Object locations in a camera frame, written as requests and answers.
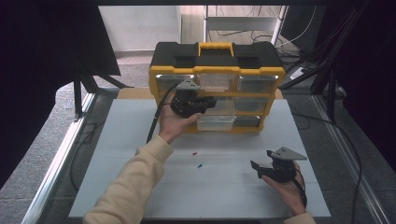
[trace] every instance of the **forearm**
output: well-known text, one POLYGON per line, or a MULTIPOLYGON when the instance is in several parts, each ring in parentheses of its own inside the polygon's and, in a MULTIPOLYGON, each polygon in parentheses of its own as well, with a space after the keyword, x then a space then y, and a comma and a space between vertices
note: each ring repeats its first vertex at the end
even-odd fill
POLYGON ((163 165, 173 149, 160 136, 140 147, 108 186, 84 223, 140 223, 149 196, 163 176, 163 165))
POLYGON ((284 224, 316 224, 314 218, 309 213, 303 213, 299 216, 291 217, 283 221, 284 224))

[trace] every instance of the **white table surface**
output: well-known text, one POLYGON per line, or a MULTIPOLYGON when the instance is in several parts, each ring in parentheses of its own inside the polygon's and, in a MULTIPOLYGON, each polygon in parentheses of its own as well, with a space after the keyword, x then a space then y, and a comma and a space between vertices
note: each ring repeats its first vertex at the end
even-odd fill
MULTIPOLYGON (((146 144, 155 109, 154 100, 114 100, 69 217, 83 217, 135 149, 146 144)), ((271 167, 266 150, 282 146, 307 155, 286 100, 274 101, 264 125, 260 133, 183 133, 172 143, 175 153, 165 164, 145 218, 289 217, 287 207, 257 177, 250 160, 271 167)), ((306 184, 307 210, 314 217, 329 217, 309 158, 298 162, 306 184)))

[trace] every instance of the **toolbox handle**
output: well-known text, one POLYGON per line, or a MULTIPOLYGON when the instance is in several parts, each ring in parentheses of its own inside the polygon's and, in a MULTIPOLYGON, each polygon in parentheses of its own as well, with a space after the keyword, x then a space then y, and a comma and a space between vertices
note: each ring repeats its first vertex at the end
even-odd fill
POLYGON ((198 56, 201 56, 201 49, 229 49, 233 57, 233 43, 231 42, 201 42, 198 45, 198 56))

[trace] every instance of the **yellow toolbox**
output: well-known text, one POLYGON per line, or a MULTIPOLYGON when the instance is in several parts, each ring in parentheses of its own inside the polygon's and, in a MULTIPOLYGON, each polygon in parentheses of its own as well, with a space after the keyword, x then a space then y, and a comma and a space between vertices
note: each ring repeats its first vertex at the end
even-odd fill
POLYGON ((199 96, 217 100, 188 132, 260 132, 285 70, 270 42, 157 44, 149 68, 149 88, 157 105, 178 83, 191 79, 199 96))

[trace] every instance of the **black curtain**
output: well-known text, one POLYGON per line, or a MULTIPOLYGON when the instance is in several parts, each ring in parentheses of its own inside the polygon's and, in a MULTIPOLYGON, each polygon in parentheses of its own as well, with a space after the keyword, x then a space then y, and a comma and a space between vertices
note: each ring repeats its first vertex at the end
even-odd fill
POLYGON ((344 106, 396 171, 396 14, 390 0, 372 0, 336 60, 344 106))
POLYGON ((0 1, 0 188, 81 75, 120 75, 97 6, 0 1))

